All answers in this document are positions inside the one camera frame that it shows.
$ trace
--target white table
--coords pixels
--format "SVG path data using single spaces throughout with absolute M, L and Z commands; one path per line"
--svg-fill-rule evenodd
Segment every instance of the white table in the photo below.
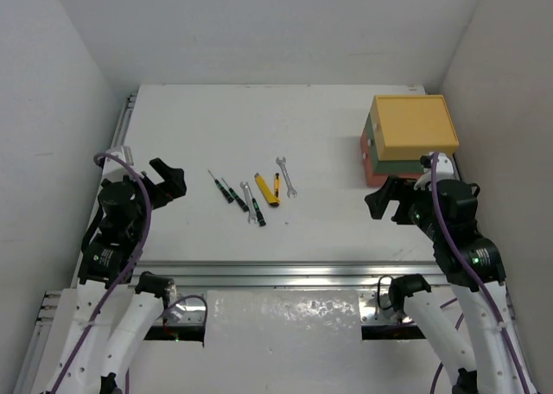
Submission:
M 431 261 L 414 226 L 372 220 L 359 137 L 375 94 L 422 94 L 421 86 L 142 86 L 124 143 L 136 167 L 148 161 L 185 170 L 186 197 L 154 211 L 143 261 Z M 286 156 L 296 199 L 270 208 L 254 181 L 272 188 Z M 248 225 L 227 204 L 211 169 L 242 194 L 248 181 L 267 226 Z

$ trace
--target metal frame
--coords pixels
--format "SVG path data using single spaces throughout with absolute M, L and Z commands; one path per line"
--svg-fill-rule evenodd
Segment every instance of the metal frame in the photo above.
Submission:
M 111 147 L 114 148 L 119 145 L 123 145 L 124 138 L 127 135 L 127 130 L 129 129 L 130 117 L 132 116 L 132 111 L 135 108 L 135 103 L 137 102 L 138 92 L 133 92 L 130 96 L 124 101 L 123 108 L 119 113 L 118 125 L 115 128 L 115 133 L 113 139 L 111 140 Z
M 434 262 L 373 263 L 226 263 L 139 262 L 131 285 L 145 271 L 175 280 L 179 288 L 194 289 L 368 289 L 382 276 L 420 273 L 431 286 L 448 285 Z
M 60 296 L 60 291 L 50 291 L 46 292 L 42 299 L 41 310 L 36 318 L 35 330 L 17 377 L 14 394 L 29 394 L 33 388 Z

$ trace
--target screwdriver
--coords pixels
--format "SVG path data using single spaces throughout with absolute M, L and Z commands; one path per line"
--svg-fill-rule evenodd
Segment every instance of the screwdriver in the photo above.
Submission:
M 233 199 L 235 199 L 236 202 L 238 202 L 238 205 L 240 206 L 240 208 L 242 208 L 242 211 L 247 213 L 248 212 L 248 206 L 246 205 L 246 203 L 242 201 L 242 199 L 238 196 L 238 194 L 236 194 L 236 192 L 231 187 L 229 187 L 229 185 L 225 181 L 225 178 L 221 177 L 221 180 L 223 181 L 223 183 L 228 188 L 228 192 L 231 193 Z
M 259 209 L 259 205 L 257 203 L 257 200 L 253 197 L 251 197 L 251 202 L 253 203 L 253 207 L 256 209 L 256 217 L 257 222 L 260 227 L 267 226 L 267 223 L 265 223 L 265 219 L 263 218 L 263 215 L 261 214 L 261 210 Z
M 229 204 L 231 202 L 234 201 L 233 197 L 231 197 L 231 195 L 228 193 L 228 191 L 225 190 L 225 187 L 223 187 L 221 185 L 221 183 L 219 182 L 219 180 L 217 178 L 215 178 L 213 176 L 213 174 L 211 173 L 211 171 L 208 169 L 207 172 L 210 174 L 210 176 L 212 176 L 213 180 L 215 181 L 215 185 L 217 186 L 217 188 L 219 189 L 219 191 L 221 193 L 223 193 L 223 195 L 225 196 L 226 200 L 229 202 Z
M 278 198 L 278 193 L 280 192 L 280 175 L 275 174 L 275 196 Z

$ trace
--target yellow box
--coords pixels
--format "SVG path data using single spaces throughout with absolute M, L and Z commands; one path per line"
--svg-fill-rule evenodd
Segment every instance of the yellow box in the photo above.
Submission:
M 441 95 L 375 96 L 371 120 L 380 161 L 419 159 L 430 151 L 451 156 L 459 148 Z

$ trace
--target open-end wrench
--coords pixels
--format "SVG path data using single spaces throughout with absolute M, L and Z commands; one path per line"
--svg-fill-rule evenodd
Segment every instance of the open-end wrench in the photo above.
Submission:
M 284 181 L 286 182 L 286 187 L 288 188 L 288 192 L 286 193 L 288 195 L 288 198 L 295 198 L 297 196 L 297 191 L 294 189 L 294 187 L 292 187 L 292 182 L 290 181 L 288 171 L 286 170 L 286 158 L 277 158 L 276 165 L 280 167 L 280 170 L 283 173 Z
M 251 201 L 250 185 L 247 182 L 240 182 L 240 187 L 244 190 L 245 203 L 248 205 L 248 209 L 250 210 L 250 213 L 248 214 L 248 223 L 251 224 L 252 221 L 257 223 L 256 208 L 253 206 L 253 202 Z

